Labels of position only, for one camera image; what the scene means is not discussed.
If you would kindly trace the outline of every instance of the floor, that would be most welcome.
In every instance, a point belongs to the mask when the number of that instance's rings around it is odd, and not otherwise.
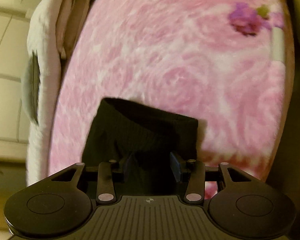
[[[288,4],[293,18],[293,5],[291,2]],[[300,45],[296,37],[295,61],[295,79],[291,102],[267,183],[288,195],[295,203],[297,217],[290,237],[293,240],[300,240]]]

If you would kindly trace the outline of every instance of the purple flower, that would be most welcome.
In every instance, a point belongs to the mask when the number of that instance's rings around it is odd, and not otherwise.
[[[247,3],[237,3],[236,9],[229,14],[230,24],[244,35],[256,35],[263,25],[263,18]]]
[[[273,27],[283,28],[284,19],[281,12],[272,12],[269,14],[269,20],[263,22],[263,26],[268,30],[271,30]]]

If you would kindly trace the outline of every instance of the black fabric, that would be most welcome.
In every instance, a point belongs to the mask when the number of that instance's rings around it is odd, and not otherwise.
[[[194,118],[104,98],[90,127],[82,162],[98,166],[132,155],[135,166],[120,189],[122,194],[165,195],[175,190],[170,152],[196,159],[197,129]]]

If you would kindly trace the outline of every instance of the white fabric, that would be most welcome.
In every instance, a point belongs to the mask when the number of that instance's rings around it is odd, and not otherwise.
[[[60,89],[61,65],[56,46],[56,22],[62,0],[42,0],[34,11],[27,39],[40,68],[38,125],[31,123],[27,151],[27,185],[47,176],[50,133]]]

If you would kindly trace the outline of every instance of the mattress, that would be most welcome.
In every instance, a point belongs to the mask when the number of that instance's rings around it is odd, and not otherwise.
[[[118,97],[198,119],[198,159],[265,180],[293,57],[284,0],[96,0],[63,79],[48,175],[80,162],[101,99]]]

